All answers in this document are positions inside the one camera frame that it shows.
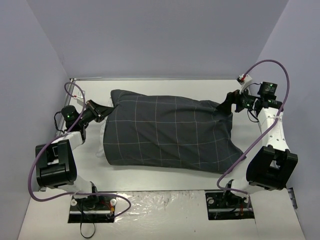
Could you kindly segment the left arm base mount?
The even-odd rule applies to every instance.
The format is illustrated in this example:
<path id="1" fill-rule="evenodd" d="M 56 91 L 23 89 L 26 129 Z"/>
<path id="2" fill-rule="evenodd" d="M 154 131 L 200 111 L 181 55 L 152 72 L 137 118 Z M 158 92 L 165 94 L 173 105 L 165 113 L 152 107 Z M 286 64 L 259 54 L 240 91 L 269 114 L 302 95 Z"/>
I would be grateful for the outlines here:
<path id="1" fill-rule="evenodd" d="M 115 221 L 114 201 L 108 196 L 88 196 L 85 198 L 71 198 L 68 223 L 69 224 L 97 224 L 113 223 Z"/>

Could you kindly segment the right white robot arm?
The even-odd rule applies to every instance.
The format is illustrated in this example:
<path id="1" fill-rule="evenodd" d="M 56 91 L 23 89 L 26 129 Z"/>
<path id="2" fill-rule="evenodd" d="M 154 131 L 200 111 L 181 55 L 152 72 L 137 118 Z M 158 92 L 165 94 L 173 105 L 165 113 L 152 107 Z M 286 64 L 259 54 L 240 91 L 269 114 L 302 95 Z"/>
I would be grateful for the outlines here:
<path id="1" fill-rule="evenodd" d="M 229 207 L 238 203 L 240 198 L 247 198 L 259 191 L 284 189 L 298 163 L 298 155 L 291 152 L 286 142 L 284 104 L 276 99 L 277 84 L 260 83 L 257 96 L 249 94 L 251 84 L 251 80 L 240 80 L 241 88 L 229 92 L 224 102 L 217 107 L 218 111 L 228 114 L 231 113 L 232 105 L 235 105 L 237 113 L 243 110 L 254 112 L 261 132 L 249 147 L 251 150 L 257 143 L 262 144 L 249 162 L 245 175 L 219 187 L 224 191 L 222 202 Z"/>

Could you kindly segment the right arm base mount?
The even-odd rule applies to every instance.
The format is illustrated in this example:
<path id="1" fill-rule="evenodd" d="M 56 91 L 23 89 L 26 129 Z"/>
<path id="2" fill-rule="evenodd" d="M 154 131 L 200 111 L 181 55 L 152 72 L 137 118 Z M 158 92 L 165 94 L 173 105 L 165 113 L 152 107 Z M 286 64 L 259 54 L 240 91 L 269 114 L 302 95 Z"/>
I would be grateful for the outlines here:
<path id="1" fill-rule="evenodd" d="M 254 219 L 252 205 L 244 198 L 223 191 L 205 191 L 209 221 Z"/>

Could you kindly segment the white pillow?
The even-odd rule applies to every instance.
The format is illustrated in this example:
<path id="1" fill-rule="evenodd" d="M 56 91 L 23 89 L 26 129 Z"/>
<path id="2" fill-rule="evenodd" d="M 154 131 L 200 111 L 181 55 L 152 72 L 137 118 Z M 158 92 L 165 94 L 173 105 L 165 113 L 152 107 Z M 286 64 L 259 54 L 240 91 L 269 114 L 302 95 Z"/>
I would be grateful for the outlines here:
<path id="1" fill-rule="evenodd" d="M 103 121 L 102 124 L 100 126 L 100 131 L 99 131 L 99 147 L 98 150 L 96 152 L 96 157 L 97 158 L 102 158 L 105 156 L 105 152 L 104 152 L 104 143 L 103 143 L 103 139 L 104 139 L 104 134 L 105 134 L 105 128 L 106 128 L 106 124 L 107 124 L 107 119 L 108 116 L 106 116 Z"/>

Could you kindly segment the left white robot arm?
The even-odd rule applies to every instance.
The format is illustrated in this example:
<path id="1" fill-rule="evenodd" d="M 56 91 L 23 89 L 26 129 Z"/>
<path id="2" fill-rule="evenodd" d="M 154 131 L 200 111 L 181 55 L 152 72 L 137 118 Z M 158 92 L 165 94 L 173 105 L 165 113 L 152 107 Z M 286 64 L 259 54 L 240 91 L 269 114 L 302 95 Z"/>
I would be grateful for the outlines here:
<path id="1" fill-rule="evenodd" d="M 96 186 L 84 180 L 77 173 L 73 150 L 86 141 L 86 128 L 89 123 L 102 122 L 114 108 L 103 106 L 88 100 L 78 112 L 73 105 L 67 105 L 59 112 L 66 126 L 64 135 L 55 139 L 45 147 L 35 148 L 37 163 L 35 165 L 36 180 L 40 187 L 61 189 L 70 193 L 89 209 L 97 208 L 101 203 Z"/>

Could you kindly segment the dark grey checked pillowcase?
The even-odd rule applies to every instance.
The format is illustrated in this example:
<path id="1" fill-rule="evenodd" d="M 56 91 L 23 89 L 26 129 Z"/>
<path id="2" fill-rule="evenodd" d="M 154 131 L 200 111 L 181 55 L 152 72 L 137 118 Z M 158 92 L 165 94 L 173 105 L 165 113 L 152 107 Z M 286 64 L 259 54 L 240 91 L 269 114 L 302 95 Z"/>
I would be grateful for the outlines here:
<path id="1" fill-rule="evenodd" d="M 222 174 L 242 155 L 232 115 L 211 100 L 115 89 L 102 145 L 113 166 L 178 168 Z"/>

